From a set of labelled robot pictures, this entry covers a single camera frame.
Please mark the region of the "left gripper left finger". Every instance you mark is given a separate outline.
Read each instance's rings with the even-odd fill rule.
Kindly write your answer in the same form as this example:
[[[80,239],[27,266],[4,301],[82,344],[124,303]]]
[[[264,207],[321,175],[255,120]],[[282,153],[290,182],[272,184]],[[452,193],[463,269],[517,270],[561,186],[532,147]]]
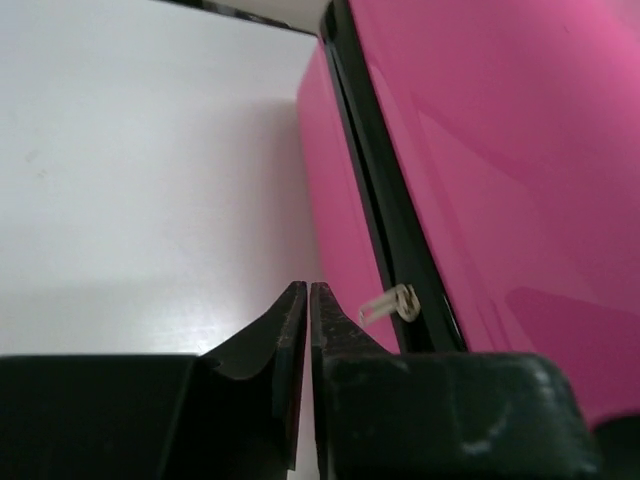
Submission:
[[[207,367],[206,458],[216,473],[296,466],[306,342],[306,283],[294,281],[258,319],[200,357]]]

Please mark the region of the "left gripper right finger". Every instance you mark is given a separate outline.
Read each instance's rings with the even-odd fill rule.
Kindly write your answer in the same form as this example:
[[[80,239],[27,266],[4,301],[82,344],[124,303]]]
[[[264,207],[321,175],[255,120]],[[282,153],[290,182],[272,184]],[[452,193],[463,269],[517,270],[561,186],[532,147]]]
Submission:
[[[393,355],[343,312],[326,283],[311,285],[310,327],[320,477],[393,478],[399,473]]]

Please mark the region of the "pink kids suitcase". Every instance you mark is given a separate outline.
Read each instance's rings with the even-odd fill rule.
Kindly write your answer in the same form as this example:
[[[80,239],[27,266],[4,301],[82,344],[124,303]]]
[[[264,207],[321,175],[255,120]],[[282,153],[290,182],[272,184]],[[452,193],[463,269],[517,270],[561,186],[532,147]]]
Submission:
[[[297,109],[349,318],[393,353],[538,353],[638,432],[637,2],[331,1]]]

